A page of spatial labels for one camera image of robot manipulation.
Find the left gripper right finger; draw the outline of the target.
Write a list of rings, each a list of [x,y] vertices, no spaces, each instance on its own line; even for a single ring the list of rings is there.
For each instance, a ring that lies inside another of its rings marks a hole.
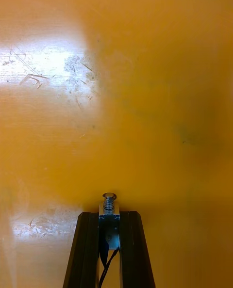
[[[154,288],[149,252],[138,212],[120,212],[119,236],[120,287]]]

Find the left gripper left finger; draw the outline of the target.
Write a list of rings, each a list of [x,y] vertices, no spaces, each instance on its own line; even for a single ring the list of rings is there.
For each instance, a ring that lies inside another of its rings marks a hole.
[[[78,216],[63,287],[97,288],[99,285],[99,214]]]

